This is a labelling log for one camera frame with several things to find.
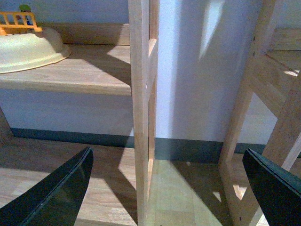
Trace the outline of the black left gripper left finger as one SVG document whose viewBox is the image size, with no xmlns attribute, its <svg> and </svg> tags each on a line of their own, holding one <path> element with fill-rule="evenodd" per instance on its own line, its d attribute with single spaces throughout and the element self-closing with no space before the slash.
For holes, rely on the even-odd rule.
<svg viewBox="0 0 301 226">
<path fill-rule="evenodd" d="M 0 209 L 2 226 L 72 226 L 94 162 L 86 147 L 27 192 Z"/>
</svg>

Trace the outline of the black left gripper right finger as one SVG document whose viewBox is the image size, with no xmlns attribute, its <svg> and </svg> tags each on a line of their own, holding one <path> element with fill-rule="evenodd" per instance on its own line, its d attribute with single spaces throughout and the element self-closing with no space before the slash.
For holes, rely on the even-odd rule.
<svg viewBox="0 0 301 226">
<path fill-rule="evenodd" d="M 301 224 L 301 179 L 252 149 L 243 156 L 248 181 L 270 226 Z"/>
</svg>

